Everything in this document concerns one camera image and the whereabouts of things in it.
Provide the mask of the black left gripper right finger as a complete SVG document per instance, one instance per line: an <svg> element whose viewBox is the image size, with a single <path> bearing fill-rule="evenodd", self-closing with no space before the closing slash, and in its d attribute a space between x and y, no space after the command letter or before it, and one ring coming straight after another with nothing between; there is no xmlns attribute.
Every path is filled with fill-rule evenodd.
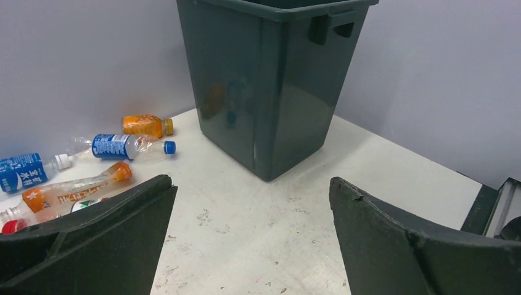
<svg viewBox="0 0 521 295"><path fill-rule="evenodd" d="M329 203L352 294L519 294L520 243L436 224L342 178Z"/></svg>

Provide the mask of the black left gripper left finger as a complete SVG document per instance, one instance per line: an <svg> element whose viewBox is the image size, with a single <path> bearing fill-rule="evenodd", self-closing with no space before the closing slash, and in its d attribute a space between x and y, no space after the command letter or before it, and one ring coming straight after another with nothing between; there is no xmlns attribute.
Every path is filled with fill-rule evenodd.
<svg viewBox="0 0 521 295"><path fill-rule="evenodd" d="M158 175L1 236L2 294L149 294L178 188Z"/></svg>

